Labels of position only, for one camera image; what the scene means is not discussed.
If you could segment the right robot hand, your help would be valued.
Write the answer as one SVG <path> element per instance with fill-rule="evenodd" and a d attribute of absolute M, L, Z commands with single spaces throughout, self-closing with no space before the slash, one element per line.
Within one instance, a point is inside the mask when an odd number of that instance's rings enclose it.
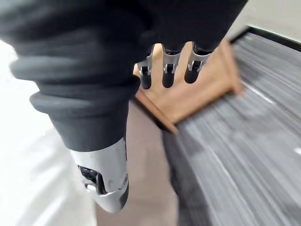
<path fill-rule="evenodd" d="M 240 14 L 244 0 L 3 0 L 0 38 L 33 81 L 30 102 L 70 150 L 83 185 L 109 213 L 128 198 L 129 101 L 151 87 L 153 47 L 163 48 L 165 88 L 192 42 L 185 81 L 198 73 Z"/>

